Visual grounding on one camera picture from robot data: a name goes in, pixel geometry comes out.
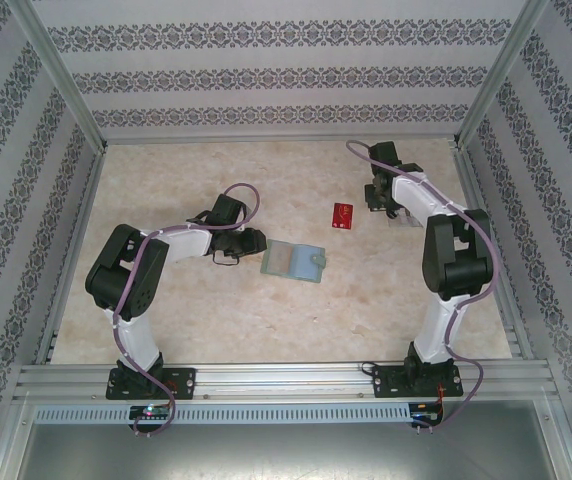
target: beige floor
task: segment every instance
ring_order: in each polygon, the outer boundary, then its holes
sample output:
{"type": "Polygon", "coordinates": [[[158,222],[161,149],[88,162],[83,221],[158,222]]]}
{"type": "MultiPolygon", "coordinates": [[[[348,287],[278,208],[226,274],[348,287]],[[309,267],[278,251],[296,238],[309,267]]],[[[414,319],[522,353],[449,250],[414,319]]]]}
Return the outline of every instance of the beige floor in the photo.
{"type": "MultiPolygon", "coordinates": [[[[463,203],[445,140],[399,141],[403,161],[463,203]]],[[[259,273],[261,255],[237,267],[191,258],[165,268],[151,306],[166,362],[387,360],[405,356],[429,292],[422,228],[394,228],[370,213],[370,167],[342,142],[112,146],[108,149],[53,363],[113,363],[117,349],[84,278],[118,223],[155,229],[212,207],[235,182],[262,194],[252,222],[268,238],[326,248],[321,284],[259,273]],[[353,229],[331,228],[333,204],[355,206],[353,229]]],[[[252,205],[252,194],[235,192],[252,205]]],[[[510,357],[494,299],[472,306],[455,342],[462,354],[510,357]]]]}

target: red object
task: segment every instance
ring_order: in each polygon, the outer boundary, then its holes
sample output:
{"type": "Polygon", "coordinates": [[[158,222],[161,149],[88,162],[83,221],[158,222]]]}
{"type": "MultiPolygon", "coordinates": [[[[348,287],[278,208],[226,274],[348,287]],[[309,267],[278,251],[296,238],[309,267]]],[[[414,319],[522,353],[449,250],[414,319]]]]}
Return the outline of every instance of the red object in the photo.
{"type": "Polygon", "coordinates": [[[353,206],[347,203],[336,203],[333,210],[333,227],[350,230],[353,224],[353,206]]]}

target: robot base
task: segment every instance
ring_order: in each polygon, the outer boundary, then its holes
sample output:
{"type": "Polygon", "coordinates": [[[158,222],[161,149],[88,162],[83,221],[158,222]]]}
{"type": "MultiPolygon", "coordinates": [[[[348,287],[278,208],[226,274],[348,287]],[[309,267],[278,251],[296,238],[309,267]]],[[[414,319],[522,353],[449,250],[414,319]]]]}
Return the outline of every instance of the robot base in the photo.
{"type": "MultiPolygon", "coordinates": [[[[194,368],[164,368],[161,353],[155,364],[148,370],[173,393],[175,400],[192,400],[195,391],[194,368]]],[[[117,368],[110,371],[106,387],[108,400],[167,400],[163,390],[146,379],[143,375],[131,370],[121,361],[117,368]]]]}
{"type": "Polygon", "coordinates": [[[453,359],[423,363],[411,342],[404,365],[377,365],[368,372],[373,377],[376,398],[436,397],[442,388],[444,397],[461,397],[464,389],[453,359]]]}

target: perforated metal strip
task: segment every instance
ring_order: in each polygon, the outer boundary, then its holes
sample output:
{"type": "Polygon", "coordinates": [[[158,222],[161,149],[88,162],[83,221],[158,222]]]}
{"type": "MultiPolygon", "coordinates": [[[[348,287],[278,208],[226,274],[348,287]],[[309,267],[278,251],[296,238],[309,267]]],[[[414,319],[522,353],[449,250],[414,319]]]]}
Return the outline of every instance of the perforated metal strip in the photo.
{"type": "MultiPolygon", "coordinates": [[[[90,425],[128,423],[128,405],[40,406],[38,425],[90,425]]],[[[314,405],[180,405],[176,424],[296,424],[381,423],[411,420],[407,403],[314,405]]],[[[145,423],[162,423],[148,420],[145,423]]]]}

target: floral striped wall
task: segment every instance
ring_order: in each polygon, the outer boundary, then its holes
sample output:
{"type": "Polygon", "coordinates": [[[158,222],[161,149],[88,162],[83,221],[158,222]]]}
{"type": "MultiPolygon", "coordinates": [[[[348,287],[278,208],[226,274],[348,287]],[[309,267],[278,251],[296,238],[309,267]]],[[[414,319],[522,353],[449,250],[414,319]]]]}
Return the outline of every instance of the floral striped wall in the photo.
{"type": "Polygon", "coordinates": [[[524,0],[40,0],[110,140],[454,134],[524,0]]]}
{"type": "Polygon", "coordinates": [[[13,367],[35,360],[94,163],[75,118],[0,1],[0,421],[13,367]]]}
{"type": "Polygon", "coordinates": [[[548,4],[468,151],[572,426],[572,0],[548,4]]]}

